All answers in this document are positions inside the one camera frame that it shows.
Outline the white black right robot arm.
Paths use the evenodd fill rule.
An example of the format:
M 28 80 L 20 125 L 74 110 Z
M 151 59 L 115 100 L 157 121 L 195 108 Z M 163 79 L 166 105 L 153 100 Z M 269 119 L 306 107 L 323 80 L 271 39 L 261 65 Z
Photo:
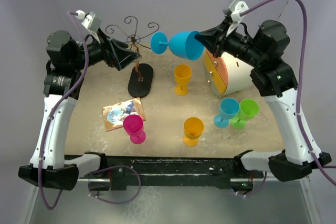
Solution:
M 310 134 L 297 99 L 299 85 L 294 71 L 281 58 L 290 42 L 285 26 L 266 20 L 250 37 L 236 31 L 230 33 L 231 25 L 225 18 L 218 26 L 195 35 L 195 39 L 215 58 L 226 52 L 252 66 L 251 80 L 270 107 L 285 145 L 281 152 L 248 150 L 237 155 L 234 173 L 246 177 L 252 170 L 259 170 L 288 182 L 330 163 L 330 154 L 321 151 Z

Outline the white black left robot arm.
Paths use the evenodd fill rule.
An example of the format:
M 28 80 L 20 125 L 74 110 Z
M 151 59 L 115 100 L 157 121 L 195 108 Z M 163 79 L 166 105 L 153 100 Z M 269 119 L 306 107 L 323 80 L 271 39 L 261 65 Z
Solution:
M 100 107 L 129 98 L 129 74 L 98 73 L 74 96 L 46 95 L 38 143 L 29 164 L 19 168 L 19 178 L 59 190 L 74 189 L 80 179 L 87 179 L 94 191 L 129 186 L 227 188 L 227 159 L 194 154 L 182 141 L 187 118 L 211 117 L 207 85 L 193 81 L 186 96 L 175 94 L 173 66 L 164 59 L 154 62 L 151 90 L 141 99 L 146 133 L 142 144 L 133 144 L 122 128 L 88 136 L 89 125 L 103 120 Z

